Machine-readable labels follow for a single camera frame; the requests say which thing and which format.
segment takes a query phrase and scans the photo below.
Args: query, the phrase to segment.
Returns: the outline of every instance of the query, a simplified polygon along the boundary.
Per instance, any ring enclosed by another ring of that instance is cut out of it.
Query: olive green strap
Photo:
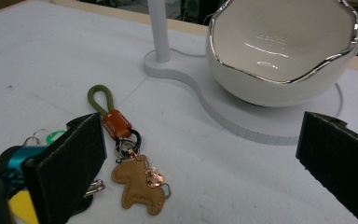
[[[107,89],[107,87],[103,85],[96,85],[89,89],[89,93],[87,94],[87,98],[89,99],[89,103],[91,106],[98,112],[100,112],[102,115],[105,115],[108,113],[108,111],[105,111],[94,99],[94,93],[97,91],[102,91],[106,95],[106,102],[107,102],[107,109],[108,111],[113,110],[115,107],[113,105],[113,96],[112,92]]]

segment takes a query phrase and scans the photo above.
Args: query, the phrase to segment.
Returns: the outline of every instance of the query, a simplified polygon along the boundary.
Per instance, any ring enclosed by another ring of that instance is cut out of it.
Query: leather horse keychain
[[[106,96],[108,111],[94,100],[94,93],[102,91]],[[141,135],[131,128],[131,124],[114,108],[111,91],[103,85],[89,89],[89,103],[103,116],[103,126],[116,141],[118,166],[112,172],[112,179],[125,188],[121,197],[123,208],[130,208],[134,203],[147,205],[150,215],[157,215],[165,200],[171,195],[170,186],[164,183],[164,177],[155,167],[149,168],[147,157],[140,155]]]

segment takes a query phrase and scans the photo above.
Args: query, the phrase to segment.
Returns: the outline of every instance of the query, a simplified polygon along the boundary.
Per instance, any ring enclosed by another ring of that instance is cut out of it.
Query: tabletop
[[[242,139],[210,118],[185,83],[149,77],[143,58],[154,46],[144,16],[60,2],[0,10],[0,154],[38,130],[64,130],[95,112],[87,92],[104,84],[172,190],[157,216],[142,204],[122,208],[124,186],[111,179],[115,142],[105,134],[107,159],[96,178],[106,189],[68,223],[358,223],[299,163],[296,146]],[[169,22],[170,46],[204,53],[206,30],[189,24],[185,33],[182,23],[173,29],[176,21]],[[345,103],[339,118],[358,133],[358,58],[338,84]]]

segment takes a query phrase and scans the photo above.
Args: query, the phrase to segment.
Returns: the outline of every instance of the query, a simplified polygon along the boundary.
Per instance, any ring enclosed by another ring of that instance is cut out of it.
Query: white ceramic bowl
[[[207,58],[244,101],[301,104],[332,87],[358,42],[358,16],[341,0],[228,0],[213,15]]]

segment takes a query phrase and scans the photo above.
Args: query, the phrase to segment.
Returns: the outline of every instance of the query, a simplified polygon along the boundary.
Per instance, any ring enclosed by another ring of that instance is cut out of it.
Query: wavy white base
[[[193,56],[171,49],[171,60],[156,61],[155,51],[144,57],[146,73],[189,85],[200,98],[205,111],[221,126],[237,136],[274,146],[298,142],[305,111],[337,117],[343,106],[338,85],[302,105],[284,108],[251,105],[224,90],[213,78],[204,56]]]

